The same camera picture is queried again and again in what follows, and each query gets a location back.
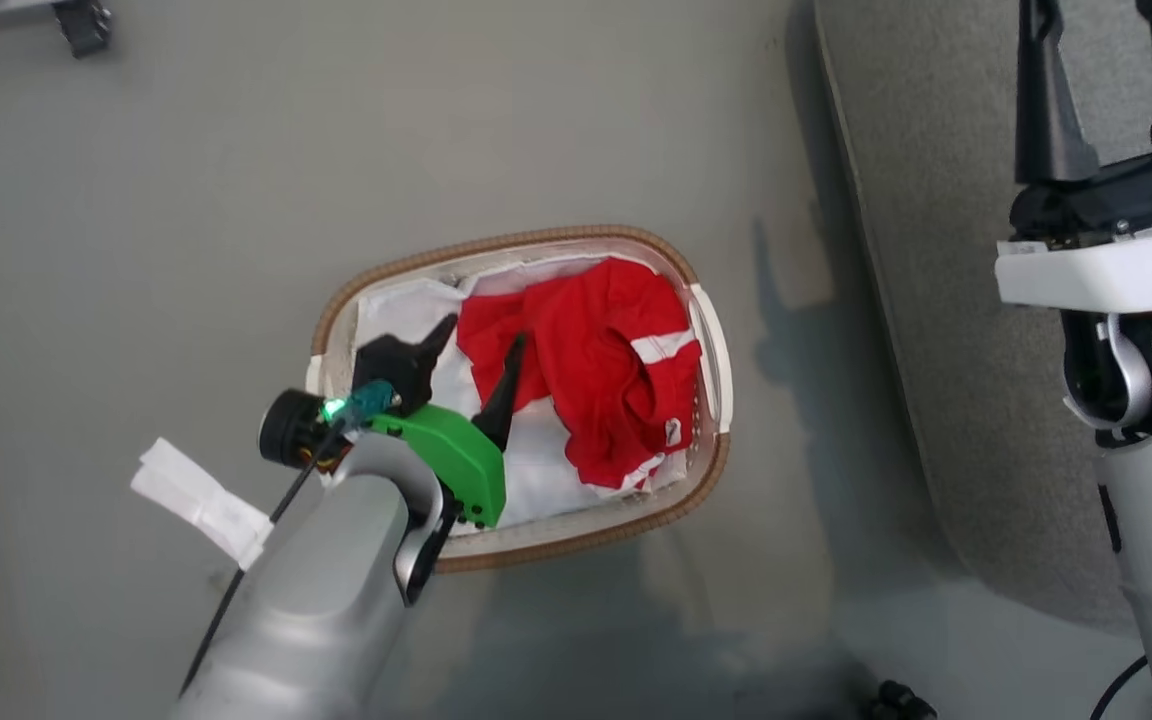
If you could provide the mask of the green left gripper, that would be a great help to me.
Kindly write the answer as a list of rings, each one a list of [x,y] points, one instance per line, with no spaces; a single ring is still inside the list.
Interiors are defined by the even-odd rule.
[[[346,397],[346,429],[355,434],[346,473],[393,482],[417,518],[435,514],[434,484],[440,482],[453,521],[494,529],[506,509],[505,450],[526,334],[509,344],[502,374],[479,414],[467,416],[444,406],[433,382],[457,323],[457,313],[444,314],[419,342],[381,334],[357,348]]]

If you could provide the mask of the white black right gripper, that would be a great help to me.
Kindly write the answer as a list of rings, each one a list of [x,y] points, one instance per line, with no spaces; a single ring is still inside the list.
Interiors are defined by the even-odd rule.
[[[1060,3],[1018,8],[1014,170],[1016,182],[1033,185],[1011,200],[1011,237],[998,245],[998,296],[1082,313],[1152,313],[1152,156],[1098,174],[1062,60]],[[1135,8],[1152,41],[1152,1]]]

